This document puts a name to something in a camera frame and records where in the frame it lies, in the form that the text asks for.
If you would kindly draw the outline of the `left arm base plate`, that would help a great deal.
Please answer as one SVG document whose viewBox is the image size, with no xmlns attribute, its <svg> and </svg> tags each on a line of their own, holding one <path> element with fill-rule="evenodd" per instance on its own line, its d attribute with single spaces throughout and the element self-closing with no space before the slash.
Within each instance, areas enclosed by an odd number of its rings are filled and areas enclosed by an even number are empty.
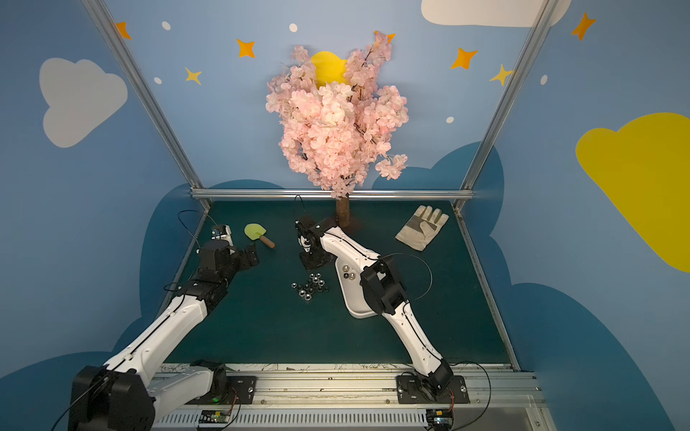
<svg viewBox="0 0 690 431">
<path fill-rule="evenodd" d="M 257 377 L 254 375 L 228 375 L 224 387 L 212 388 L 209 393 L 187 402 L 187 405 L 252 405 L 256 384 Z"/>
</svg>

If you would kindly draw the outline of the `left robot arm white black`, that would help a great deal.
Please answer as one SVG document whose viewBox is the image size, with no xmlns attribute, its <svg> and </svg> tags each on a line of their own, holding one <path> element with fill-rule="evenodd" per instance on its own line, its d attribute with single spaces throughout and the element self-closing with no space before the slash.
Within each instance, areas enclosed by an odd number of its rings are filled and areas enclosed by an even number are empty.
<svg viewBox="0 0 690 431">
<path fill-rule="evenodd" d="M 235 400 L 226 368 L 198 361 L 171 378 L 153 381 L 184 338 L 225 298 L 239 271 L 257 266 L 256 248 L 238 249 L 214 239 L 199 251 L 194 276 L 170 305 L 134 341 L 102 366 L 87 366 L 73 380 L 66 410 L 70 430 L 149 430 L 154 423 L 197 399 Z"/>
</svg>

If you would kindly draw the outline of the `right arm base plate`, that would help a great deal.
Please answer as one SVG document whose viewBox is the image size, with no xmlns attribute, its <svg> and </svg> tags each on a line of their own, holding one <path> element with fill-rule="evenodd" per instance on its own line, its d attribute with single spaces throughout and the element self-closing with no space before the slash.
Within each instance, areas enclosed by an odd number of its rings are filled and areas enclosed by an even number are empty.
<svg viewBox="0 0 690 431">
<path fill-rule="evenodd" d="M 470 396 L 465 378 L 454 375 L 449 385 L 443 391 L 434 391 L 430 384 L 420 380 L 411 373 L 403 373 L 395 377 L 396 395 L 400 404 L 469 404 Z"/>
</svg>

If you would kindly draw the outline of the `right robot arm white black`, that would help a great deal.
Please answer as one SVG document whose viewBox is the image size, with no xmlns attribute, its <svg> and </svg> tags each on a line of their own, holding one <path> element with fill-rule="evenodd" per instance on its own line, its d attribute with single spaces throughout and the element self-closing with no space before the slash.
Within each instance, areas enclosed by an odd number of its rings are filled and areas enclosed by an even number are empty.
<svg viewBox="0 0 690 431">
<path fill-rule="evenodd" d="M 305 215 L 295 222 L 295 228 L 305 268 L 313 271 L 332 263 L 350 315 L 386 319 L 408 352 L 424 390 L 434 398 L 441 395 L 452 381 L 452 367 L 416 319 L 394 257 L 359 244 L 332 218 L 316 222 Z"/>
</svg>

